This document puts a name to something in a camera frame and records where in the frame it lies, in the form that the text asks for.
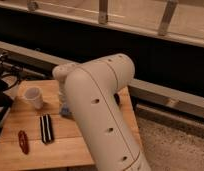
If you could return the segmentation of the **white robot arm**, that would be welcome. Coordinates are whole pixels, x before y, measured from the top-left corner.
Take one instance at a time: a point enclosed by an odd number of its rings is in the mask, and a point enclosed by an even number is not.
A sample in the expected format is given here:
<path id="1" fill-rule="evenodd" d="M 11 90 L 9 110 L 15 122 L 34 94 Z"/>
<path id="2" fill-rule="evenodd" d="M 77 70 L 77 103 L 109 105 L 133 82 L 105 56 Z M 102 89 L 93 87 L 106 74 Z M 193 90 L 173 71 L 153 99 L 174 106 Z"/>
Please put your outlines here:
<path id="1" fill-rule="evenodd" d="M 60 101 L 72 113 L 98 171 L 151 171 L 114 95 L 133 79 L 125 54 L 56 66 Z"/>

